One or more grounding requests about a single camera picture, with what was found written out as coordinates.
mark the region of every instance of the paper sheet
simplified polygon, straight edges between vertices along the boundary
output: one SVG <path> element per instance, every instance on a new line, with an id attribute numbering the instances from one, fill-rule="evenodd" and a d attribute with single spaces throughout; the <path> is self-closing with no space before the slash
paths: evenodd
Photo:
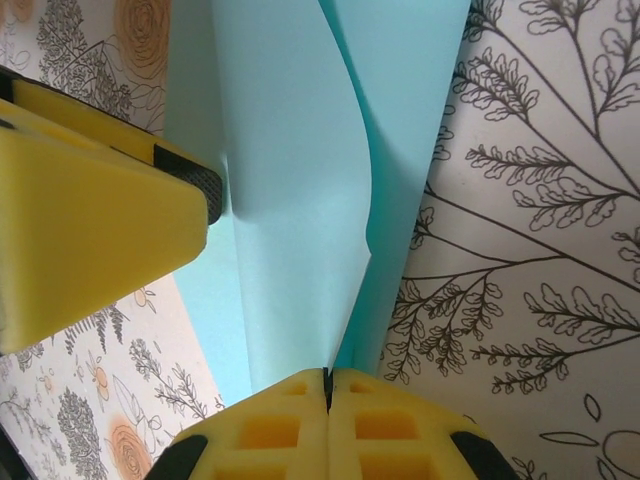
<path id="1" fill-rule="evenodd" d="M 380 375 L 520 478 L 640 478 L 640 4 L 472 8 Z"/>
<path id="2" fill-rule="evenodd" d="M 173 3 L 165 136 L 224 177 L 222 105 L 211 15 L 209 0 Z M 233 405 L 253 390 L 230 198 L 226 204 L 226 212 L 209 228 L 204 252 L 178 270 L 175 278 L 207 363 L 217 372 L 225 402 Z"/>
<path id="3" fill-rule="evenodd" d="M 365 119 L 372 259 L 337 366 L 375 373 L 407 258 L 468 0 L 320 0 Z"/>
<path id="4" fill-rule="evenodd" d="M 214 2 L 254 391 L 337 353 L 369 260 L 362 113 L 316 0 Z"/>

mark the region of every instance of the square cutout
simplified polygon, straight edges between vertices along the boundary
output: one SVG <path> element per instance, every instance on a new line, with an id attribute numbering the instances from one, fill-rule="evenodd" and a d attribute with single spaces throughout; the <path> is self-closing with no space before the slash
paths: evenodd
<path id="1" fill-rule="evenodd" d="M 419 455 L 360 456 L 362 480 L 442 480 L 431 460 Z"/>
<path id="2" fill-rule="evenodd" d="M 249 418 L 240 432 L 238 448 L 295 448 L 300 419 L 293 415 L 263 415 Z"/>
<path id="3" fill-rule="evenodd" d="M 369 410 L 356 415 L 358 440 L 415 440 L 418 428 L 413 416 L 402 410 Z"/>

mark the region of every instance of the yellow foam block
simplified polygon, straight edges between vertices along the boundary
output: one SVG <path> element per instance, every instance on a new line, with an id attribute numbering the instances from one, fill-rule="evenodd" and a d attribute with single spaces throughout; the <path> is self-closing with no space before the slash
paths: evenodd
<path id="1" fill-rule="evenodd" d="M 0 100 L 0 352 L 25 348 L 195 258 L 196 187 Z"/>
<path id="2" fill-rule="evenodd" d="M 336 370 L 330 479 L 476 480 L 450 435 L 473 423 L 356 370 Z"/>
<path id="3" fill-rule="evenodd" d="M 322 370 L 303 371 L 185 430 L 175 442 L 202 435 L 208 444 L 191 477 L 171 478 L 326 479 L 322 378 Z"/>
<path id="4" fill-rule="evenodd" d="M 182 432 L 146 480 L 517 480 L 460 415 L 355 370 L 306 370 Z"/>

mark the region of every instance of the line drawing of branch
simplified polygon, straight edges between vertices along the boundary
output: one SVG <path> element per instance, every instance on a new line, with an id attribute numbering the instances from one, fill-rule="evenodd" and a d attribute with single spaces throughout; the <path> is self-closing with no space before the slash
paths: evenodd
<path id="1" fill-rule="evenodd" d="M 485 114 L 485 119 L 489 121 L 499 122 L 507 117 L 516 117 L 552 148 L 565 163 L 590 181 L 602 188 L 640 201 L 640 193 L 632 193 L 608 185 L 573 162 L 531 122 L 528 112 L 537 104 L 539 91 L 527 91 L 528 76 L 518 74 L 517 59 L 507 62 L 506 56 L 500 54 L 496 60 L 493 60 L 491 47 L 487 47 L 481 56 L 467 60 L 467 64 L 471 68 L 467 69 L 464 62 L 459 62 L 453 75 L 452 89 L 454 93 L 460 95 L 462 102 L 472 104 L 480 110 L 490 109 Z"/>
<path id="2" fill-rule="evenodd" d="M 640 321 L 611 294 L 604 294 L 597 301 L 584 288 L 576 286 L 569 298 L 570 301 L 547 283 L 540 287 L 540 299 L 529 292 L 524 294 L 529 311 L 539 316 L 538 326 L 551 328 L 556 336 L 575 338 L 579 344 L 589 346 L 563 350 L 555 343 L 537 337 L 535 345 L 524 343 L 521 348 L 506 344 L 504 347 L 491 345 L 490 348 L 471 349 L 474 360 L 484 357 L 492 366 L 499 359 L 504 367 L 517 362 L 519 368 L 515 374 L 505 372 L 504 378 L 494 377 L 493 393 L 504 389 L 505 393 L 511 394 L 514 386 L 525 395 L 534 390 L 541 392 L 547 388 L 551 373 L 555 373 L 559 381 L 566 380 L 570 359 L 640 339 Z M 614 334 L 620 333 L 624 335 L 622 338 L 612 340 Z"/>
<path id="3" fill-rule="evenodd" d="M 422 243 L 424 241 L 425 238 L 433 238 L 435 240 L 438 240 L 442 243 L 446 243 L 447 245 L 450 245 L 454 248 L 457 248 L 458 250 L 462 250 L 463 252 L 469 253 L 475 257 L 478 258 L 482 258 L 484 260 L 490 260 L 493 262 L 499 262 L 499 263 L 504 263 L 504 264 L 511 264 L 513 263 L 510 260 L 505 260 L 502 258 L 497 258 L 497 257 L 492 257 L 490 255 L 484 255 L 482 253 L 479 252 L 475 252 L 469 248 L 464 247 L 463 245 L 459 245 L 455 242 L 452 242 L 451 240 L 447 240 L 444 237 L 441 237 L 439 235 L 434 234 L 433 232 L 431 232 L 431 230 L 429 229 L 429 226 L 431 225 L 431 223 L 433 222 L 433 207 L 425 207 L 420 209 L 420 213 L 418 214 L 418 218 L 416 220 L 416 224 L 415 224 L 415 228 L 413 230 L 413 237 L 411 239 L 411 245 L 410 248 L 412 250 L 416 250 L 419 247 L 422 246 Z"/>
<path id="4" fill-rule="evenodd" d="M 432 207 L 423 209 L 418 217 L 416 230 L 423 236 L 438 239 L 428 229 L 433 218 Z M 410 376 L 406 367 L 409 366 L 415 375 L 419 375 L 420 357 L 436 363 L 443 376 L 450 372 L 461 374 L 467 360 L 459 338 L 472 335 L 480 341 L 484 337 L 484 330 L 493 328 L 493 319 L 503 316 L 502 309 L 495 303 L 503 294 L 500 287 L 490 281 L 490 275 L 499 270 L 561 260 L 562 257 L 556 255 L 521 261 L 495 257 L 491 259 L 495 265 L 461 273 L 403 277 L 393 311 L 393 322 L 388 327 L 388 331 L 403 338 L 399 342 L 390 341 L 385 345 L 385 350 L 395 357 L 387 362 L 390 371 L 385 374 L 385 379 L 394 381 L 399 378 L 404 384 L 408 384 Z M 423 295 L 418 282 L 434 279 L 444 282 L 429 295 Z M 442 323 L 432 326 L 427 332 L 426 322 L 437 320 Z"/>
<path id="5" fill-rule="evenodd" d="M 153 357 L 146 342 L 141 338 L 131 341 L 129 355 L 136 364 L 136 370 L 145 380 L 148 381 L 153 376 L 159 382 L 155 388 L 155 397 L 161 402 L 183 416 L 185 409 L 188 409 L 195 419 L 204 420 L 208 417 L 208 406 L 198 400 L 191 375 L 178 363 L 171 369 L 170 375 L 163 376 L 160 362 Z M 221 401 L 216 400 L 217 409 L 218 404 L 221 404 Z"/>
<path id="6" fill-rule="evenodd" d="M 544 14 L 545 12 L 549 11 L 552 5 L 555 5 L 553 2 L 544 2 L 542 0 L 534 0 L 534 1 L 529 1 L 525 3 L 529 4 L 529 7 L 526 7 L 526 8 L 532 8 L 532 12 L 535 15 Z M 592 10 L 596 6 L 596 3 L 597 3 L 597 0 L 595 2 L 588 0 L 584 4 L 581 4 L 580 11 L 574 10 L 573 14 L 578 15 L 578 17 L 580 17 L 586 11 Z M 510 38 L 509 35 L 507 35 L 499 27 L 498 21 L 502 15 L 503 5 L 504 5 L 504 0 L 473 0 L 471 5 L 471 10 L 470 10 L 470 15 L 465 25 L 463 39 L 469 42 L 477 42 L 478 40 L 480 40 L 480 38 L 482 38 L 482 35 L 484 32 L 491 32 L 496 36 L 498 36 L 499 38 L 502 38 L 516 52 L 516 54 L 518 54 L 518 56 L 521 57 L 529 65 L 529 67 L 535 72 L 538 78 L 540 78 L 540 80 L 545 84 L 545 86 L 558 99 L 558 101 L 560 101 L 560 103 L 566 108 L 566 110 L 571 114 L 571 116 L 593 138 L 593 140 L 598 144 L 598 146 L 606 154 L 609 160 L 614 164 L 616 169 L 621 173 L 621 175 L 624 177 L 626 182 L 632 187 L 634 191 L 632 196 L 640 200 L 640 186 L 633 180 L 629 172 L 627 172 L 625 167 L 620 163 L 620 161 L 616 158 L 615 155 L 613 155 L 611 150 L 609 150 L 607 145 L 604 143 L 601 135 L 599 134 L 599 128 L 598 128 L 598 131 L 596 132 L 595 129 L 592 129 L 591 127 L 589 127 L 589 125 L 587 125 L 585 120 L 580 115 L 578 115 L 576 110 L 569 104 L 569 102 L 567 102 L 564 96 L 551 83 L 551 81 L 544 74 L 544 72 L 540 70 L 538 65 L 536 65 L 536 63 L 526 54 L 526 52 L 524 52 L 522 48 L 520 48 L 518 44 L 516 44 L 513 41 L 513 39 Z M 620 17 L 620 12 L 618 12 L 616 19 L 618 19 L 618 21 L 622 21 L 620 20 L 620 18 L 622 17 Z M 541 32 L 540 34 L 549 33 L 563 27 L 562 23 L 557 21 L 558 20 L 557 18 L 555 20 L 553 18 L 551 19 L 547 18 L 546 20 L 547 21 L 551 20 L 551 21 L 547 22 L 546 24 L 543 24 L 545 31 Z M 634 65 L 634 68 L 637 66 L 639 67 L 639 70 L 640 70 L 640 58 L 637 58 L 637 62 L 638 63 L 637 65 Z"/>
<path id="7" fill-rule="evenodd" d="M 484 170 L 487 179 L 500 180 L 508 175 L 506 183 L 510 187 L 521 182 L 526 185 L 550 183 L 571 166 L 565 159 L 541 147 L 533 147 L 529 152 L 518 146 L 503 153 L 497 146 L 487 149 L 480 144 L 467 152 L 465 160 L 470 162 L 471 168 Z"/>
<path id="8" fill-rule="evenodd" d="M 32 439 L 38 438 L 40 442 L 51 447 L 60 465 L 67 464 L 67 456 L 62 450 L 62 444 L 55 438 L 51 427 L 31 413 L 31 399 L 26 398 L 21 401 L 18 390 L 14 387 L 11 389 L 9 398 L 0 402 L 0 408 L 2 407 L 9 410 L 21 432 L 24 433 L 24 427 L 26 427 Z"/>
<path id="9" fill-rule="evenodd" d="M 537 201 L 521 190 L 512 193 L 518 207 L 537 210 L 529 223 L 529 229 L 534 232 L 554 223 L 556 228 L 567 228 L 583 219 L 586 227 L 596 227 L 613 216 L 616 200 L 622 196 L 620 193 L 594 194 L 571 177 L 560 177 L 549 184 L 539 184 L 536 193 L 539 197 Z"/>
<path id="10" fill-rule="evenodd" d="M 521 232 L 520 230 L 518 230 L 516 228 L 510 227 L 509 225 L 507 225 L 505 223 L 499 222 L 499 221 L 494 220 L 494 219 L 492 219 L 490 217 L 487 217 L 486 215 L 483 215 L 483 214 L 481 214 L 479 212 L 476 212 L 476 211 L 471 210 L 471 209 L 469 209 L 467 207 L 459 205 L 459 204 L 457 204 L 457 203 L 455 203 L 455 202 L 453 202 L 451 200 L 448 200 L 447 198 L 444 198 L 444 197 L 441 197 L 439 195 L 436 195 L 435 193 L 433 193 L 431 191 L 425 192 L 425 195 L 427 195 L 427 196 L 429 196 L 431 198 L 434 198 L 436 200 L 439 200 L 439 201 L 443 202 L 446 205 L 449 205 L 451 207 L 457 208 L 458 210 L 461 210 L 461 211 L 463 211 L 465 213 L 468 213 L 468 214 L 470 214 L 470 215 L 472 215 L 472 216 L 474 216 L 474 217 L 476 217 L 478 219 L 484 220 L 484 221 L 488 222 L 491 225 L 495 225 L 497 227 L 503 228 L 503 229 L 507 230 L 508 232 L 511 232 L 511 233 L 523 238 L 523 239 L 529 240 L 530 242 L 532 242 L 532 243 L 534 243 L 534 244 L 536 244 L 538 246 L 546 248 L 547 250 L 555 253 L 556 255 L 561 256 L 562 258 L 565 258 L 567 260 L 571 260 L 571 261 L 575 262 L 576 264 L 578 264 L 578 265 L 580 265 L 582 267 L 585 267 L 585 268 L 587 268 L 587 269 L 589 269 L 589 270 L 591 270 L 591 271 L 593 271 L 595 273 L 598 273 L 598 274 L 602 275 L 603 277 L 608 278 L 609 280 L 612 280 L 612 281 L 614 281 L 614 282 L 616 282 L 616 283 L 618 283 L 620 285 L 624 285 L 625 287 L 630 288 L 631 290 L 633 290 L 633 291 L 635 291 L 637 293 L 640 293 L 640 286 L 636 286 L 636 285 L 634 285 L 632 283 L 629 283 L 628 281 L 626 281 L 626 280 L 624 280 L 622 278 L 619 278 L 619 277 L 617 277 L 615 275 L 612 275 L 611 273 L 609 273 L 609 272 L 607 272 L 605 270 L 602 270 L 602 269 L 600 269 L 598 267 L 595 267 L 595 266 L 593 266 L 593 265 L 591 265 L 589 263 L 586 263 L 585 261 L 580 260 L 579 258 L 576 258 L 573 255 L 570 255 L 569 253 L 567 253 L 567 252 L 565 252 L 563 250 L 560 250 L 560 249 L 558 249 L 558 248 L 556 248 L 556 247 L 554 247 L 552 245 L 549 245 L 548 243 L 546 243 L 546 242 L 544 242 L 542 240 L 538 240 L 537 238 L 535 238 L 535 237 L 533 237 L 531 235 L 523 233 L 523 232 Z"/>

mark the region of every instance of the light blue paper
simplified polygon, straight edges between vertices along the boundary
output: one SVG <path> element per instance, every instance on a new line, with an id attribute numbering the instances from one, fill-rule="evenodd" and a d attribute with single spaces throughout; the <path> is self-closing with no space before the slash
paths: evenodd
<path id="1" fill-rule="evenodd" d="M 213 5 L 257 391 L 333 362 L 369 260 L 371 166 L 353 86 L 317 1 Z"/>
<path id="2" fill-rule="evenodd" d="M 165 137 L 224 173 L 210 0 L 173 2 Z M 207 364 L 230 406 L 252 394 L 233 218 L 209 228 L 202 254 L 175 272 Z"/>
<path id="3" fill-rule="evenodd" d="M 185 148 L 218 148 L 220 119 L 202 123 L 219 112 L 202 68 L 217 57 L 236 215 L 220 228 L 238 270 L 211 243 L 178 276 L 209 366 L 228 400 L 249 394 L 249 369 L 256 391 L 332 365 L 359 292 L 338 364 L 374 373 L 469 2 L 209 1 L 174 2 L 169 103 L 181 100 L 167 117 Z M 203 285 L 225 293 L 206 305 Z"/>
<path id="4" fill-rule="evenodd" d="M 371 149 L 371 263 L 336 366 L 375 374 L 407 258 L 469 0 L 320 0 Z"/>

